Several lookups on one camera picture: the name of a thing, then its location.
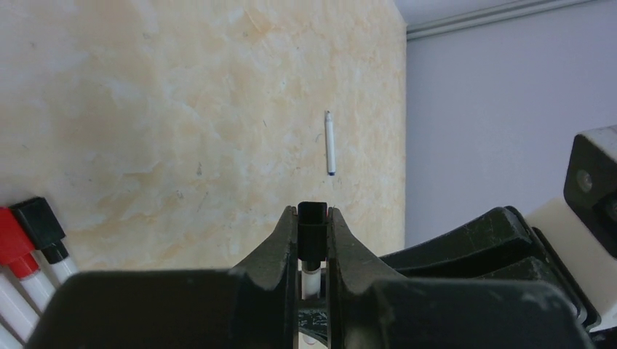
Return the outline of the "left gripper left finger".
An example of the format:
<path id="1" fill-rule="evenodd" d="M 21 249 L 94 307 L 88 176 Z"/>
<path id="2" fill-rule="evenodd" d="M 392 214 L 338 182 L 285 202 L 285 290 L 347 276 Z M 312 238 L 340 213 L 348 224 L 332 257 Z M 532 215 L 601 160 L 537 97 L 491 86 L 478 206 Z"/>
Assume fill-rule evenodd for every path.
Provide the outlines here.
<path id="1" fill-rule="evenodd" d="M 297 238 L 297 212 L 288 206 L 272 233 L 234 266 L 242 282 L 231 321 L 233 348 L 297 348 Z"/>

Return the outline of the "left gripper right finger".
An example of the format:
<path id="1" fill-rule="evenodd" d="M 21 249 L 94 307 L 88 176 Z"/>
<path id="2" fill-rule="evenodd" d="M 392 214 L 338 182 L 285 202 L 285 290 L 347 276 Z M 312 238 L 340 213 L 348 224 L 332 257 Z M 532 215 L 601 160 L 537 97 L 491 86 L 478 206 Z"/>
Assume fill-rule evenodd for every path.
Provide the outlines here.
<path id="1" fill-rule="evenodd" d="M 327 214 L 327 336 L 329 348 L 384 348 L 373 284 L 399 281 L 400 273 L 373 254 L 338 208 Z"/>

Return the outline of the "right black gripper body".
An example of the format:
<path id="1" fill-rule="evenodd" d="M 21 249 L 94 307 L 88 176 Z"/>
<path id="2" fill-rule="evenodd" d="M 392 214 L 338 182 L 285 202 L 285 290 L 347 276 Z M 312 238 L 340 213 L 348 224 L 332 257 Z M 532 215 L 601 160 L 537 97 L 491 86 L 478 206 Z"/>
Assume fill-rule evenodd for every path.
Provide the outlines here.
<path id="1" fill-rule="evenodd" d="M 563 195 L 523 215 L 491 209 L 383 261 L 409 277 L 544 281 L 589 332 L 616 328 L 616 127 L 574 137 Z"/>

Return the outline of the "black cap marker pen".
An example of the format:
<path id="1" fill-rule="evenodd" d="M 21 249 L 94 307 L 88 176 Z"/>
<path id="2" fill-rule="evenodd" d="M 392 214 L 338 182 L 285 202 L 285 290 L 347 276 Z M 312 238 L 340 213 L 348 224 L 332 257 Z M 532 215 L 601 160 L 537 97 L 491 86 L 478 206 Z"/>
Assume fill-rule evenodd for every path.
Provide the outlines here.
<path id="1" fill-rule="evenodd" d="M 301 297 L 318 299 L 322 262 L 327 256 L 327 203 L 303 201 L 298 205 L 298 259 L 301 261 Z"/>

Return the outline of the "blue cap marker pen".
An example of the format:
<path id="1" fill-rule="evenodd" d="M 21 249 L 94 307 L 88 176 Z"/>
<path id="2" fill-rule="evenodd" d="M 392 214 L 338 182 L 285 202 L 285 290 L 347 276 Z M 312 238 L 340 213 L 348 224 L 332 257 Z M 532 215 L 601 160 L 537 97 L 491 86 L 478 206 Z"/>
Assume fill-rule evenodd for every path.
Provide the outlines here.
<path id="1" fill-rule="evenodd" d="M 327 149 L 327 173 L 329 176 L 334 176 L 336 172 L 335 162 L 335 133 L 334 133 L 333 117 L 330 111 L 325 112 L 325 139 Z"/>

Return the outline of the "red cap marker pen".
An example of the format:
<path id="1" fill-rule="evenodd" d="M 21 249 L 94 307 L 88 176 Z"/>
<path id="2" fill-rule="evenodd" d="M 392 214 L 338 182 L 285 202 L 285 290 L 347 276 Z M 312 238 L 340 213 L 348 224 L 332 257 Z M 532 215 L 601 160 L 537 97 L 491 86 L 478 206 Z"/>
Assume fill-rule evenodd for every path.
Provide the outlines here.
<path id="1" fill-rule="evenodd" d="M 55 291 L 33 256 L 34 245 L 8 208 L 1 208 L 1 266 L 8 268 L 43 313 Z"/>

